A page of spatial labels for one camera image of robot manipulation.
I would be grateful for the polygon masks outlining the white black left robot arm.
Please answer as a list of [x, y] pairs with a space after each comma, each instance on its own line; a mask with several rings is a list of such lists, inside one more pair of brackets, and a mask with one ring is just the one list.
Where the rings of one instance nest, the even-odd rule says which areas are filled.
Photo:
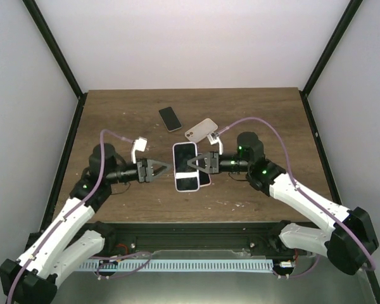
[[100, 221], [77, 233], [93, 218], [118, 183], [153, 182], [171, 165], [136, 158], [140, 147], [132, 145], [126, 162], [112, 144], [98, 144], [89, 165], [70, 192], [64, 207], [48, 228], [17, 260], [5, 260], [0, 279], [8, 303], [51, 303], [62, 282], [84, 261], [100, 254], [109, 257], [117, 248], [113, 228]]

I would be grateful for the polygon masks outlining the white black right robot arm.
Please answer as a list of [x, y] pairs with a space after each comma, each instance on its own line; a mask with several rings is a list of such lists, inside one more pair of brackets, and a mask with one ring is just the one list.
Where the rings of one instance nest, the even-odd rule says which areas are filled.
[[244, 172], [253, 189], [290, 206], [315, 224], [314, 228], [286, 224], [269, 238], [269, 249], [274, 254], [301, 249], [327, 257], [348, 275], [356, 274], [363, 266], [374, 270], [372, 254], [379, 242], [370, 215], [360, 207], [351, 210], [339, 205], [296, 181], [265, 156], [263, 142], [254, 132], [238, 135], [233, 155], [220, 148], [197, 155], [187, 164], [207, 174]]

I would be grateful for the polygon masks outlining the silver-edged black smartphone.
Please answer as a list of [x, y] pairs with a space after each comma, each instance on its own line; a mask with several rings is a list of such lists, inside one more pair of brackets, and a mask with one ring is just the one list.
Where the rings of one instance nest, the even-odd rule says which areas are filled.
[[182, 124], [171, 106], [162, 108], [158, 112], [168, 132], [177, 131], [182, 128]]

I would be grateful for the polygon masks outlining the cream phone case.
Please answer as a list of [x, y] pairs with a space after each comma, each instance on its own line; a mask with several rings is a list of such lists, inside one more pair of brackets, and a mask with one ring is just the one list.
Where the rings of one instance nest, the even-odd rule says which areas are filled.
[[184, 136], [190, 142], [199, 143], [204, 140], [208, 134], [215, 132], [217, 129], [218, 125], [211, 118], [206, 118], [185, 131]]

